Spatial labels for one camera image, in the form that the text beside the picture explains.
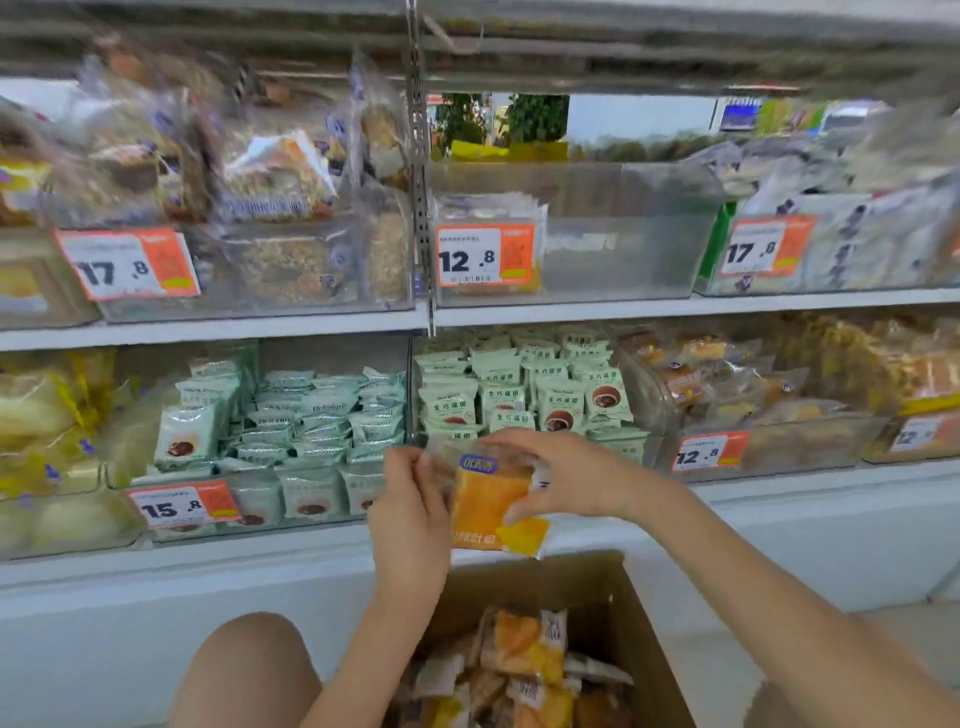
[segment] price tag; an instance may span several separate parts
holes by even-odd
[[[536,226],[444,225],[437,228],[441,286],[521,285],[533,273]]]
[[[766,217],[739,222],[720,266],[722,276],[745,273],[792,276],[804,254],[817,218],[805,215]]]
[[[91,301],[200,295],[183,235],[172,228],[57,231]]]
[[[897,439],[890,446],[891,452],[906,452],[912,449],[925,448],[937,439],[937,434],[943,429],[947,415],[939,417],[911,417],[900,428]]]
[[[128,491],[150,528],[239,521],[240,509],[225,480]]]
[[[686,437],[680,443],[671,470],[683,473],[739,465],[749,440],[749,432]]]

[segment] knee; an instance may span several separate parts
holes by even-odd
[[[303,637],[294,623],[273,612],[253,612],[221,624],[204,643],[228,643],[234,650],[274,652],[302,648]]]

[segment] leg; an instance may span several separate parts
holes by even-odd
[[[177,688],[170,728],[297,728],[320,689],[289,619],[245,615],[201,645]]]

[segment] blue label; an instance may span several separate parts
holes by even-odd
[[[492,475],[496,473],[496,460],[491,457],[480,457],[479,455],[464,455],[460,458],[460,467],[465,471]]]

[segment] right hand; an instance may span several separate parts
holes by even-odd
[[[501,429],[481,440],[526,450],[550,466],[550,486],[515,503],[506,523],[547,513],[613,516],[644,525],[643,495],[675,482],[572,432]]]

